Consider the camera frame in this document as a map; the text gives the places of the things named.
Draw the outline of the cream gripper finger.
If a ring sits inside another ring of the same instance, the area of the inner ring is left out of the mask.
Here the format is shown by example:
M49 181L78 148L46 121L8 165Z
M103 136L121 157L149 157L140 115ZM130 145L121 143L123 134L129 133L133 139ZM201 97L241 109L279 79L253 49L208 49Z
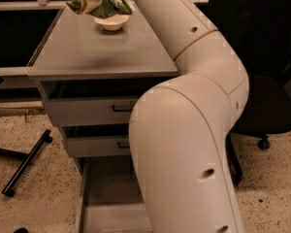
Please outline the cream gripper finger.
M79 14L90 14L101 3L102 0L73 0L73 4L77 6Z

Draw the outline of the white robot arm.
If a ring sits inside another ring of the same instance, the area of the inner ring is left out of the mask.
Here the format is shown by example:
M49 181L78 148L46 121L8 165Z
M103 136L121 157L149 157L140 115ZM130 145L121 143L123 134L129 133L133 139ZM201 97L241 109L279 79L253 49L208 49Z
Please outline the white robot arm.
M225 141L245 107L248 75L190 0L134 0L178 68L147 91L130 151L153 233L244 233Z

